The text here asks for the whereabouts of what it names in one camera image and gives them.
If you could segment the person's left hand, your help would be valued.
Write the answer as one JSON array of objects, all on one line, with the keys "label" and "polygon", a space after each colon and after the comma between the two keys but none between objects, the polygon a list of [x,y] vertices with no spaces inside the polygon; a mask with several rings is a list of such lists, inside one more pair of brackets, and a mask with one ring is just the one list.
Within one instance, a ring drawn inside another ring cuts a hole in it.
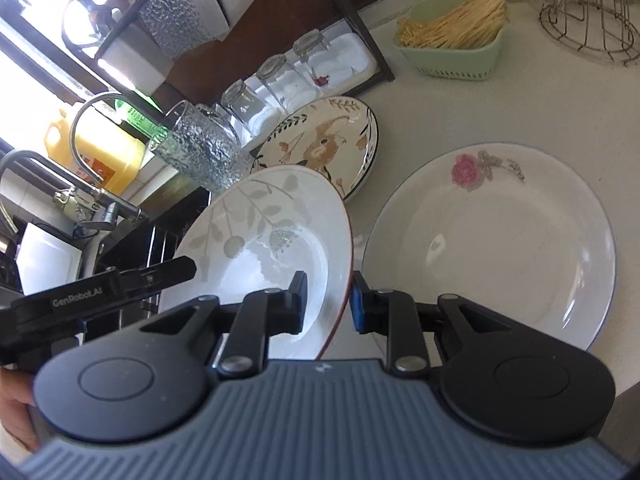
[{"label": "person's left hand", "polygon": [[1,369],[1,425],[8,434],[29,452],[40,448],[29,416],[35,406],[32,395],[34,376],[21,370]]}]

